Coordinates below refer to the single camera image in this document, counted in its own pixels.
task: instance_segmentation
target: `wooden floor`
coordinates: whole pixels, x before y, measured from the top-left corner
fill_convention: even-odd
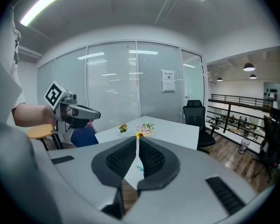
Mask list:
[[[257,193],[262,192],[277,182],[280,175],[278,170],[272,171],[273,178],[269,183],[266,183],[268,180],[268,175],[264,169],[256,178],[252,178],[252,175],[258,172],[262,167],[262,165],[256,161],[250,163],[250,160],[252,158],[257,158],[257,156],[248,151],[246,151],[244,154],[240,154],[238,152],[238,145],[215,133],[213,134],[213,137],[216,140],[216,144],[210,148],[206,148],[208,151],[210,151],[210,156],[225,165],[225,167],[242,176],[248,183],[252,185]],[[125,210],[128,212],[133,204],[137,201],[137,192],[131,185],[129,185],[126,180],[122,182],[122,189]]]

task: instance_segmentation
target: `yellow flower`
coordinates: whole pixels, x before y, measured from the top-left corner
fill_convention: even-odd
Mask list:
[[[137,139],[139,139],[141,136],[145,136],[144,133],[142,133],[142,132],[136,133]]]

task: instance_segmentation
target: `horizontal blind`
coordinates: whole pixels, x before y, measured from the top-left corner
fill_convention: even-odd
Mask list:
[[[182,65],[178,48],[138,42],[141,116],[180,122]],[[175,91],[162,92],[161,70],[175,71]]]
[[[85,91],[86,48],[56,58],[54,80],[77,95],[78,103],[87,105]]]
[[[98,132],[139,118],[134,42],[114,42],[88,48],[89,107],[101,112]]]
[[[47,105],[43,98],[53,82],[54,60],[43,65],[37,71],[37,101],[39,105]]]

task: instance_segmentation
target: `office chair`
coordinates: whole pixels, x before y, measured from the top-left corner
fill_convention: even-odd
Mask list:
[[[202,149],[203,147],[209,147],[216,143],[212,137],[214,130],[218,130],[216,125],[210,125],[212,127],[211,133],[206,132],[205,128],[205,107],[202,106],[200,100],[188,100],[187,106],[183,107],[183,113],[186,117],[187,125],[194,125],[199,127],[199,138],[197,150],[209,154],[209,151]]]
[[[83,129],[74,129],[73,133],[71,134],[70,141],[76,147],[98,144],[95,134],[96,131],[92,126],[85,127]]]
[[[263,166],[261,169],[253,175],[253,177],[257,177],[263,168],[266,169],[267,174],[269,175],[269,179],[266,181],[269,183],[272,179],[271,168],[275,168],[276,164],[280,162],[280,123],[274,121],[273,119],[264,116],[265,123],[265,139],[261,144],[260,151],[260,159],[252,159],[261,163]],[[268,143],[268,147],[266,152],[263,150],[264,146]]]

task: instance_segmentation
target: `chair armrest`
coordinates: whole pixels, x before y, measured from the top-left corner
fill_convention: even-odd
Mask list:
[[[218,126],[216,126],[216,125],[210,125],[210,126],[212,127],[212,130],[211,130],[210,135],[211,135],[211,136],[213,136],[214,130],[218,130],[218,129],[219,129],[219,127],[218,127]]]

